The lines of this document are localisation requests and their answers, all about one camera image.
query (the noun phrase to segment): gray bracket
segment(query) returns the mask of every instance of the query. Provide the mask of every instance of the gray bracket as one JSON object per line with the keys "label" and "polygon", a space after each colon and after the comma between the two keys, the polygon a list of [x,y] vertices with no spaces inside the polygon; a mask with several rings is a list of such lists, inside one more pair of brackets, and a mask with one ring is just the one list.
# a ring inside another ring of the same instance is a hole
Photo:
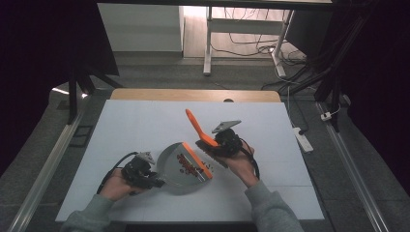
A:
{"label": "gray bracket", "polygon": [[240,124],[241,122],[241,120],[221,122],[215,129],[212,130],[212,133],[225,131],[235,125]]}
{"label": "gray bracket", "polygon": [[135,155],[136,157],[145,160],[153,165],[155,165],[155,161],[153,157],[151,157],[151,152],[143,152],[143,153],[138,153]]}

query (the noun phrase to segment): wooden floor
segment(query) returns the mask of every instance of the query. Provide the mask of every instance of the wooden floor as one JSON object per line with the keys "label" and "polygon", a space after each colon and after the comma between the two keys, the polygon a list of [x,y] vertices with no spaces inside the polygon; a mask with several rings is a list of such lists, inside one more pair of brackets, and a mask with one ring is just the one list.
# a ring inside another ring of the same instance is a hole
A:
{"label": "wooden floor", "polygon": [[[185,7],[185,35],[184,57],[204,57],[206,45],[206,8]],[[244,19],[274,20],[283,19],[283,10],[241,9],[241,8],[213,8],[213,18],[237,19],[238,23]],[[244,58],[244,59],[271,59],[267,49],[258,52],[263,46],[272,46],[277,43],[278,36],[213,33],[211,38],[212,57],[214,58]],[[290,43],[284,43],[281,49],[285,55],[297,50]],[[292,53],[293,58],[301,58],[302,52]]]}

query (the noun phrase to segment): gray sleeve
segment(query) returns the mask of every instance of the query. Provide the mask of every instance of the gray sleeve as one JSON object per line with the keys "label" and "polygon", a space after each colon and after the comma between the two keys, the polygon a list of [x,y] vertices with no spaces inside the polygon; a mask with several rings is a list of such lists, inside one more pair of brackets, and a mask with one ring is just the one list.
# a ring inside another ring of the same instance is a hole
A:
{"label": "gray sleeve", "polygon": [[304,231],[292,209],[277,191],[270,192],[262,181],[245,191],[252,207],[252,219],[258,232]]}
{"label": "gray sleeve", "polygon": [[60,231],[104,231],[111,222],[108,211],[113,204],[113,201],[95,194],[83,211],[74,211],[69,215]]}

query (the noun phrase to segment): hand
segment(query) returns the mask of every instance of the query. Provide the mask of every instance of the hand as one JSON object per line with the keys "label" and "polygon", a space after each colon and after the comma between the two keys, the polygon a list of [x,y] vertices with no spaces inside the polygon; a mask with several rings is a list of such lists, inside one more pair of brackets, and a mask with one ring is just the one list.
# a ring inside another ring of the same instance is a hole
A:
{"label": "hand", "polygon": [[[248,144],[243,142],[242,147],[253,155],[254,149],[248,146]],[[217,159],[224,161],[229,166],[229,169],[237,175],[248,188],[256,185],[259,181],[254,175],[254,168],[249,158],[242,151],[239,151],[231,158],[217,157]]]}
{"label": "hand", "polygon": [[142,192],[144,190],[146,189],[131,187],[128,185],[121,173],[121,168],[116,168],[112,172],[111,177],[105,182],[100,195],[110,200],[117,201],[133,191]]}

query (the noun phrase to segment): dark wall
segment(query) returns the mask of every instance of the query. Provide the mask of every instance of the dark wall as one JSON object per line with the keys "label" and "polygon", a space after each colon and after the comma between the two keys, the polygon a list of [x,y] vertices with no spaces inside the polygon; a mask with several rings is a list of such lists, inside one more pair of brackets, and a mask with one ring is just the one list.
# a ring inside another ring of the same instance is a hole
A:
{"label": "dark wall", "polygon": [[0,1],[0,174],[41,119],[51,89],[83,64],[118,74],[94,1]]}
{"label": "dark wall", "polygon": [[350,117],[410,194],[409,5],[380,1],[341,70]]}

